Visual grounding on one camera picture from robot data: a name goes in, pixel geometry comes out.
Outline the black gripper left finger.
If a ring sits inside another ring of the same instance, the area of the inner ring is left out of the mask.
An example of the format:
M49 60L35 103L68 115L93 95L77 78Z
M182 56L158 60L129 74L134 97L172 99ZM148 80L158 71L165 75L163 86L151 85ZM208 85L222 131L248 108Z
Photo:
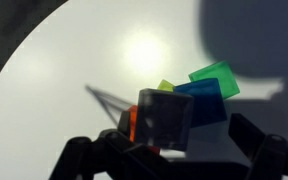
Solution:
M123 111L117 129L103 130L95 141L67 141L49 180L93 180L106 172L113 180L167 180L170 163L147 146L128 138L130 112Z

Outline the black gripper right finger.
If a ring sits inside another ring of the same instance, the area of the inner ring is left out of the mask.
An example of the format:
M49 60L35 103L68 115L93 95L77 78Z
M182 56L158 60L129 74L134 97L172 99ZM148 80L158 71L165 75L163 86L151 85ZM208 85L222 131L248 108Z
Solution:
M242 114L233 113L228 134L251 162L245 180L282 180L288 176L288 141L265 134Z

